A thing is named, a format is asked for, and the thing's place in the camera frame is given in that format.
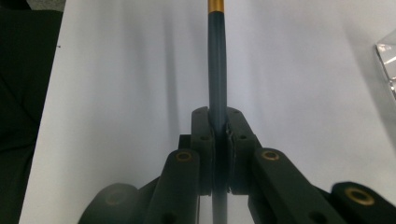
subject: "white surface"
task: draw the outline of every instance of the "white surface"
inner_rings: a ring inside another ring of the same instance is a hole
[[[206,1],[67,0],[21,223],[77,223],[103,187],[161,173],[208,105],[206,23]],[[226,1],[228,105],[312,184],[396,203],[396,110],[373,50],[395,27],[394,1]],[[246,197],[229,205],[229,223],[252,223]]]

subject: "white table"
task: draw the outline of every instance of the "white table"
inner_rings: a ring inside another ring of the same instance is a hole
[[[396,108],[374,43],[394,1],[226,1],[228,105],[312,184],[396,203]],[[21,223],[77,223],[102,188],[157,177],[208,105],[206,1],[67,0]],[[229,196],[229,223],[252,223]],[[211,223],[208,198],[201,223]]]

